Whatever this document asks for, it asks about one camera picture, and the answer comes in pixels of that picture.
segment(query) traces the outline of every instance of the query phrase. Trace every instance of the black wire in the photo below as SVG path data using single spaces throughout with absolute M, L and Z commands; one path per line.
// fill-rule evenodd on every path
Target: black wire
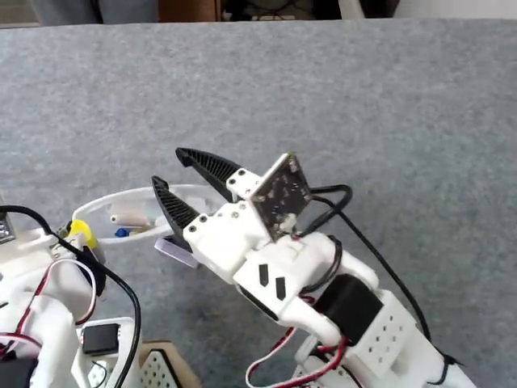
M 47 221 L 39 214 L 38 212 L 26 208 L 25 206 L 18 206 L 18 205 L 0 205 L 0 214 L 2 213 L 20 213 L 25 214 L 26 216 L 29 216 L 34 221 L 36 221 L 38 224 L 40 224 L 41 228 L 46 234 L 52 234 L 52 228 L 47 223 Z
M 313 196 L 313 200 L 315 200 L 316 202 L 322 202 L 323 204 L 326 204 L 331 208 L 336 209 L 336 204 L 334 202 L 322 196 Z M 361 232 L 359 228 L 354 225 L 350 218 L 348 218 L 345 215 L 345 213 L 343 213 L 341 210 L 336 209 L 336 214 L 339 215 L 343 221 L 345 221 L 345 223 L 352 230 L 352 232 L 354 232 L 354 234 L 359 238 L 359 240 L 361 240 L 361 242 L 363 242 L 366 248 L 368 248 L 370 252 L 373 253 L 373 255 L 376 257 L 379 263 L 384 267 L 386 272 L 391 276 L 393 281 L 395 281 L 395 283 L 401 289 L 402 293 L 404 293 L 418 317 L 418 321 L 420 322 L 420 326 L 422 327 L 423 334 L 425 335 L 427 340 L 431 342 L 431 331 L 429 330 L 429 326 L 427 325 L 426 317 L 424 316 L 422 309 L 418 305 L 417 300 L 414 298 L 413 294 L 407 288 L 406 284 L 401 280 L 400 277 L 398 277 L 397 273 L 391 268 L 391 266 L 388 264 L 383 255 L 381 255 L 380 252 L 373 246 L 373 244 L 366 238 L 363 232 Z
M 93 259 L 91 256 L 86 254 L 85 252 L 77 249 L 72 244 L 64 240 L 62 237 L 60 237 L 56 232 L 54 232 L 50 226 L 48 225 L 47 221 L 44 219 L 43 216 L 41 216 L 36 211 L 26 208 L 25 206 L 18 206 L 18 205 L 0 205 L 0 213 L 21 213 L 25 214 L 34 221 L 36 221 L 38 224 L 40 224 L 41 228 L 43 228 L 44 232 L 46 234 L 51 234 L 52 236 L 57 238 L 57 241 L 67 250 L 74 253 L 78 259 L 83 260 L 84 264 L 90 265 L 93 268 L 97 268 L 99 271 L 103 272 L 106 276 L 111 278 L 119 287 L 122 288 L 122 290 L 128 295 L 129 299 L 131 299 L 131 303 L 134 308 L 135 313 L 135 327 L 133 331 L 133 337 L 131 342 L 131 347 L 129 349 L 128 359 L 126 360 L 124 367 L 122 368 L 122 371 L 120 372 L 120 376 L 117 379 L 114 387 L 115 388 L 121 388 L 124 384 L 124 379 L 128 376 L 129 370 L 132 365 L 132 360 L 137 355 L 138 350 L 138 344 L 140 342 L 140 333 L 141 333 L 141 326 L 142 326 L 142 317 L 141 317 L 141 307 L 140 302 L 138 301 L 138 296 L 135 294 L 135 292 L 132 290 L 131 287 L 122 279 L 120 278 L 116 273 L 114 273 L 111 269 L 105 267 L 102 265 L 99 261 Z
M 348 376 L 350 376 L 350 378 L 354 381 L 354 383 L 358 386 L 358 388 L 363 388 L 363 385 L 361 384 L 361 382 L 359 381 L 359 379 L 352 373 L 351 370 L 349 370 L 346 366 L 344 365 L 341 365 L 341 367 L 343 369 L 345 369 L 345 372 L 348 373 Z
M 93 362 L 95 365 L 97 365 L 99 368 L 104 369 L 104 377 L 103 377 L 103 380 L 102 380 L 99 384 L 97 384 L 96 386 L 94 386 L 94 387 L 93 387 L 93 388 L 100 388 L 100 386 L 101 386 L 102 384 L 104 384 L 104 382 L 105 382 L 105 381 L 106 381 L 106 379 L 107 379 L 107 369 L 106 369 L 103 365 L 101 365 L 100 363 L 98 363 L 97 361 L 92 361 L 92 362 Z
M 330 240 L 334 242 L 335 245 L 335 253 L 334 253 L 334 261 L 332 265 L 330 265 L 329 269 L 325 271 L 322 277 L 312 285 L 306 285 L 303 289 L 301 289 L 301 294 L 304 293 L 313 293 L 314 291 L 320 289 L 325 283 L 330 281 L 336 273 L 338 273 L 339 267 L 341 267 L 341 262 L 343 260 L 343 245 L 339 240 L 336 239 L 335 236 L 329 236 Z
M 346 184 L 336 184 L 334 186 L 321 186 L 318 188 L 310 188 L 311 194 L 330 194 L 332 192 L 344 192 L 345 195 L 341 200 L 335 204 L 332 209 L 327 212 L 324 212 L 322 215 L 317 217 L 314 221 L 312 221 L 303 232 L 299 234 L 299 237 L 304 237 L 307 234 L 311 234 L 318 228 L 321 228 L 328 221 L 330 221 L 338 212 L 345 209 L 345 207 L 350 203 L 352 197 L 354 196 L 354 192 L 352 188 Z

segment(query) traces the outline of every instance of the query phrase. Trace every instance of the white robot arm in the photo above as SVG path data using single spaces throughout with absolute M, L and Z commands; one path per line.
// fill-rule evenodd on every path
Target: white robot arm
M 348 346 L 339 364 L 365 388 L 473 388 L 458 365 L 450 365 L 418 330 L 395 296 L 379 288 L 374 271 L 348 252 L 339 252 L 335 278 L 316 305 L 308 302 L 304 287 L 333 265 L 341 244 L 317 232 L 297 237 L 299 214 L 292 206 L 283 209 L 289 201 L 310 200 L 304 183 L 291 154 L 262 177 L 242 168 L 235 171 L 226 187 L 241 200 L 213 215 L 198 215 L 183 230 L 194 257 L 279 325 L 311 334 L 296 355 L 307 373 L 323 365 L 313 355 L 318 345 L 337 346 L 345 336 Z M 274 221 L 264 209 L 274 209 Z M 318 384 L 356 386 L 346 384 L 348 378 L 331 373 Z

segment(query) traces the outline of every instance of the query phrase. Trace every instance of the gray carpet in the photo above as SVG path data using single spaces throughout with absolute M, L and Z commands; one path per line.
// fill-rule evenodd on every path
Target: gray carpet
M 517 386 L 516 22 L 0 31 L 0 80 L 10 202 L 58 226 L 152 174 L 200 182 L 176 146 L 258 173 L 294 150 L 312 185 L 354 187 L 349 215 L 407 281 L 435 343 L 479 386 Z M 395 290 L 344 226 L 326 230 Z M 283 332 L 208 270 L 150 244 L 107 254 L 140 295 L 144 338 L 173 340 L 206 387 L 244 386 Z M 112 286 L 99 314 L 131 308 Z M 287 377 L 293 349 L 258 380 Z

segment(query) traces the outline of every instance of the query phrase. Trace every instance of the cardboard box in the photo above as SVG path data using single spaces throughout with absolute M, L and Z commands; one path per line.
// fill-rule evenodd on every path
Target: cardboard box
M 160 22 L 218 22 L 221 0 L 159 0 Z

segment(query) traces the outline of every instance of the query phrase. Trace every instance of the white 3d-printed part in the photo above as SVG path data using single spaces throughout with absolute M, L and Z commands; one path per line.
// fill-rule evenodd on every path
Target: white 3d-printed part
M 345 355 L 352 369 L 369 369 L 377 378 L 385 375 L 416 330 L 414 318 L 392 293 L 384 290 L 380 299 L 384 306 Z
M 106 362 L 104 361 L 96 361 L 98 364 L 102 365 L 106 368 Z M 103 367 L 98 366 L 97 364 L 93 364 L 93 368 L 88 373 L 88 381 L 90 385 L 96 388 L 104 388 L 106 386 L 107 381 L 109 380 L 109 374 L 107 369 L 103 369 Z
M 162 353 L 154 350 L 140 369 L 142 388 L 178 388 L 174 375 Z

